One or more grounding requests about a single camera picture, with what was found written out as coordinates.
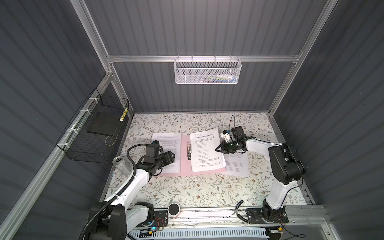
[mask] table surface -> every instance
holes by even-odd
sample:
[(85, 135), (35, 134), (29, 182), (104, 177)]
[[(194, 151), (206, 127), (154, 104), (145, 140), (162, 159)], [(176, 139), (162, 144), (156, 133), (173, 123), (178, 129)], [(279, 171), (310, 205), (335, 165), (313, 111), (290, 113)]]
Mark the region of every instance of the table surface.
[[(264, 141), (277, 142), (266, 113), (235, 113), (235, 126), (242, 126), (248, 136)], [(230, 113), (196, 114), (135, 114), (122, 149), (122, 156), (132, 145), (150, 143), (153, 132), (205, 131), (218, 127), (228, 129)], [(137, 147), (130, 153), (137, 162), (145, 154), (144, 147)], [(170, 202), (179, 202), (182, 207), (229, 207), (244, 200), (242, 206), (260, 206), (268, 195), (275, 180), (270, 164), (262, 155), (248, 152), (249, 177), (235, 177), (225, 174), (200, 174), (188, 177), (153, 177), (137, 194), (136, 202), (149, 202), (155, 208), (168, 207)], [(106, 198), (112, 195), (127, 179), (118, 171), (113, 173)], [(305, 199), (298, 188), (289, 192), (287, 205), (305, 205)]]

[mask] black wire basket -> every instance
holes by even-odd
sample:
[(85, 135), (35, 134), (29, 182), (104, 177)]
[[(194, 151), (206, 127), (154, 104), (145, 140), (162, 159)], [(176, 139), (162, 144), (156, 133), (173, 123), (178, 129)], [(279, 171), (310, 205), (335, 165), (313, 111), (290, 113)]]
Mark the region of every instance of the black wire basket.
[[(87, 110), (81, 110), (82, 116), (75, 127), (68, 129), (77, 116), (75, 114), (61, 135), (70, 131), (68, 140), (57, 142), (57, 146), (74, 161), (111, 163), (118, 153), (129, 121), (129, 116), (126, 116), (128, 108), (128, 99), (99, 94)], [(109, 127), (108, 133), (98, 131), (105, 127)]]

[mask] paper document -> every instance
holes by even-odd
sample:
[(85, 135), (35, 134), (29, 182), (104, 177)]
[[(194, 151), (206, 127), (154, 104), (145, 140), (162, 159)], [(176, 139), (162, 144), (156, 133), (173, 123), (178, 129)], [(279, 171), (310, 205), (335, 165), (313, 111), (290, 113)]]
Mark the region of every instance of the paper document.
[(191, 133), (190, 138), (193, 172), (215, 170), (226, 166), (223, 154), (215, 151), (220, 145), (217, 128)]
[(224, 155), (225, 163), (225, 172), (223, 174), (228, 174), (236, 177), (249, 177), (248, 171), (248, 153), (235, 153), (235, 154), (225, 154)]
[(175, 162), (163, 167), (162, 172), (180, 172), (181, 162), (181, 133), (158, 133), (152, 134), (152, 141), (158, 140), (164, 152), (171, 151), (175, 154)]

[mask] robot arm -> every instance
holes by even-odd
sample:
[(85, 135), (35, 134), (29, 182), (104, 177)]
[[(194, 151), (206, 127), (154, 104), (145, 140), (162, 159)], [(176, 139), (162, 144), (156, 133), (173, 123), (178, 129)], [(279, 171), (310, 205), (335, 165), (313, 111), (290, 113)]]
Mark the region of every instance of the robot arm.
[(295, 147), (287, 143), (277, 144), (247, 137), (241, 126), (233, 128), (231, 132), (224, 131), (221, 136), (225, 141), (221, 142), (216, 151), (224, 154), (251, 151), (263, 155), (270, 162), (272, 174), (277, 181), (273, 182), (272, 189), (263, 202), (262, 215), (266, 222), (273, 221), (284, 210), (288, 191), (306, 172)]
[[(157, 170), (174, 161), (175, 154), (170, 151), (163, 152), (158, 141), (148, 144), (145, 156), (142, 157), (142, 161), (136, 164), (136, 174), (132, 176), (133, 180), (132, 177), (128, 178), (112, 196), (106, 199), (106, 202), (114, 200), (105, 211), (97, 216), (97, 221), (95, 219), (89, 224), (84, 239), (125, 239), (126, 234), (138, 224), (152, 223), (154, 218), (153, 204), (139, 202), (132, 209), (128, 209), (129, 205)], [(103, 205), (102, 202), (94, 204), (89, 213), (90, 218), (97, 213), (101, 205)]]

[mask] corrugated wall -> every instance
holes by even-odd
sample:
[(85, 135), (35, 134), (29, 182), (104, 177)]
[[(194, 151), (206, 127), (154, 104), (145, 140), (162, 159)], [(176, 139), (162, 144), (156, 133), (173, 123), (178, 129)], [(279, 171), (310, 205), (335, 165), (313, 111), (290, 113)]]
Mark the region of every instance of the corrugated wall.
[(115, 63), (135, 112), (267, 111), (291, 65), (243, 63), (238, 84), (185, 85), (172, 63)]
[[(105, 72), (69, 1), (0, 1), (0, 36), (2, 222)], [(81, 228), (108, 168), (64, 159), (15, 239)]]
[(382, 239), (384, 1), (339, 0), (275, 114), (342, 239)]
[[(325, 1), (85, 2), (110, 55), (292, 55), (299, 53)], [(135, 112), (268, 110), (286, 66), (244, 63), (238, 84), (179, 86), (171, 64), (116, 63)], [(270, 69), (270, 76), (261, 75)], [(167, 96), (157, 102), (162, 92)]]

